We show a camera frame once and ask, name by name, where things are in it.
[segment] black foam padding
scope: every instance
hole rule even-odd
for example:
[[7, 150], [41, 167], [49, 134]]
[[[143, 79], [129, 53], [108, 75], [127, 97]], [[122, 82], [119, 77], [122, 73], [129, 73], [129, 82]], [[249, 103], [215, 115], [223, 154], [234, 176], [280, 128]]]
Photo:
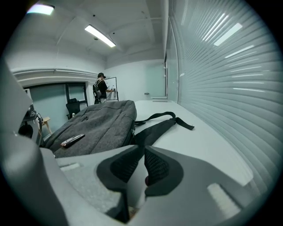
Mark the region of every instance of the black foam padding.
[[149, 173], [148, 186], [169, 175], [169, 164], [148, 150], [145, 150], [145, 167]]
[[31, 125], [25, 124], [19, 128], [19, 134], [25, 137], [32, 138], [34, 130]]
[[136, 148], [127, 153], [125, 153], [125, 151], [122, 153], [123, 155], [111, 163], [110, 170], [117, 178], [128, 183], [138, 166], [138, 161], [144, 155], [144, 151], [141, 148]]
[[145, 147], [145, 167], [149, 173], [146, 196], [169, 194], [182, 181], [184, 170], [175, 160], [149, 146]]
[[119, 221], [129, 221], [127, 204], [127, 182], [144, 155], [143, 148], [133, 146], [110, 158], [103, 160], [96, 170], [97, 177], [103, 185], [114, 192], [122, 194], [122, 205], [112, 208], [107, 214]]

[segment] white wall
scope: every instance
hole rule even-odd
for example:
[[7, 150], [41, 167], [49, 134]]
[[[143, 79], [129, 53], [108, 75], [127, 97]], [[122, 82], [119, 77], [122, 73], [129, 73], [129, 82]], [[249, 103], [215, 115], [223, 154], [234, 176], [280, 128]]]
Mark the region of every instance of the white wall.
[[156, 60], [162, 58], [163, 50], [161, 44], [152, 45], [144, 43], [129, 48], [125, 53], [119, 52], [109, 56], [107, 58], [106, 68], [142, 60]]
[[[30, 89], [31, 99], [34, 109], [40, 113], [43, 118], [50, 117], [48, 121], [52, 132], [59, 129], [68, 121], [66, 108], [67, 98], [65, 85], [52, 85], [46, 87], [35, 87]], [[46, 126], [42, 127], [43, 137], [49, 135]]]
[[87, 99], [88, 99], [88, 106], [94, 105], [94, 97], [93, 97], [93, 92], [92, 92], [93, 84], [94, 84], [94, 81], [85, 83]]
[[117, 77], [120, 101], [150, 100], [150, 95], [144, 93], [157, 91], [161, 93], [160, 96], [165, 94], [163, 63], [162, 59], [143, 60], [106, 69], [104, 74], [106, 77]]
[[12, 38], [4, 52], [12, 72], [35, 69], [72, 69], [97, 74], [105, 69], [106, 58], [84, 47], [41, 37]]

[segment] white desk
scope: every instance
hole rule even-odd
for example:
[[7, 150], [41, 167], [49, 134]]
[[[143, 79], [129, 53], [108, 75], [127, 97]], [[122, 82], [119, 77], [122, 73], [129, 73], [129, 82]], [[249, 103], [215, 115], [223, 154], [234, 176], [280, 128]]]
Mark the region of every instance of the white desk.
[[[182, 106], [174, 102], [152, 101], [137, 101], [135, 105], [138, 113], [137, 121], [145, 120], [155, 113], [172, 111], [176, 117], [195, 126], [191, 131], [176, 124], [162, 135], [153, 146], [204, 160], [241, 185], [246, 185], [252, 180], [251, 169], [237, 151], [209, 125]], [[135, 134], [169, 118], [171, 116], [147, 121], [145, 125], [136, 127]]]

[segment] office chair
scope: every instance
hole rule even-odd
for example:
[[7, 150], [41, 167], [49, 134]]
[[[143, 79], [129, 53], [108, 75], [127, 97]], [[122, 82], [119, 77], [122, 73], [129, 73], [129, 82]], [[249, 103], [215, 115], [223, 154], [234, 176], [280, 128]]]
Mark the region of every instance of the office chair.
[[73, 117], [73, 113], [78, 114], [80, 112], [80, 102], [77, 101], [76, 98], [70, 99], [66, 107], [69, 111], [69, 115], [67, 115], [68, 119]]

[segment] ceiling beam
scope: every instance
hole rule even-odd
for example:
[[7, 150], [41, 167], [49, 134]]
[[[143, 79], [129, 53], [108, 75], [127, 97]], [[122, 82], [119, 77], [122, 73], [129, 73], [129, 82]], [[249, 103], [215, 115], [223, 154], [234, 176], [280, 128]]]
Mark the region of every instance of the ceiling beam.
[[[59, 10], [68, 11], [71, 15], [74, 17], [78, 17], [86, 21], [88, 24], [93, 25], [96, 29], [98, 29], [101, 33], [106, 35], [110, 40], [112, 39], [109, 37], [109, 28], [103, 24], [101, 21], [99, 21], [97, 18], [93, 17], [90, 13], [86, 12], [85, 10], [79, 8], [78, 6], [71, 4], [67, 1], [61, 2], [58, 0], [49, 0], [49, 4], [54, 5], [55, 8], [58, 8]], [[80, 4], [80, 7], [82, 7], [85, 3], [88, 1], [84, 1]], [[126, 48], [122, 46], [121, 44], [117, 43], [115, 39], [113, 40], [116, 44], [116, 48], [120, 50], [121, 52], [125, 52]]]
[[63, 31], [61, 32], [61, 35], [59, 36], [59, 38], [57, 39], [56, 45], [59, 44], [61, 38], [63, 37], [63, 35], [65, 34], [66, 30], [68, 29], [68, 27], [70, 26], [70, 24], [75, 20], [75, 16], [68, 22], [68, 24], [65, 26], [65, 28], [63, 29]]
[[137, 19], [137, 20], [129, 21], [127, 23], [120, 24], [120, 25], [118, 25], [116, 27], [110, 28], [109, 34], [111, 34], [113, 32], [116, 32], [116, 31], [118, 31], [120, 29], [123, 29], [123, 28], [125, 28], [125, 27], [127, 27], [127, 26], [129, 26], [129, 25], [131, 25], [133, 23], [144, 23], [144, 22], [147, 22], [147, 21], [151, 21], [151, 23], [154, 23], [154, 21], [162, 22], [161, 19], [162, 19], [161, 17], [156, 17], [156, 18], [146, 18], [146, 19]]
[[[145, 19], [147, 18], [150, 18], [150, 11], [149, 11], [149, 2], [148, 0], [143, 0], [145, 5], [146, 5], [146, 9], [147, 9], [147, 12], [144, 13], [144, 17]], [[145, 23], [145, 28], [146, 28], [146, 31], [147, 31], [147, 34], [149, 35], [149, 39], [150, 39], [150, 43], [155, 43], [155, 35], [154, 35], [154, 30], [153, 30], [153, 24], [152, 24], [152, 21], [146, 21]]]

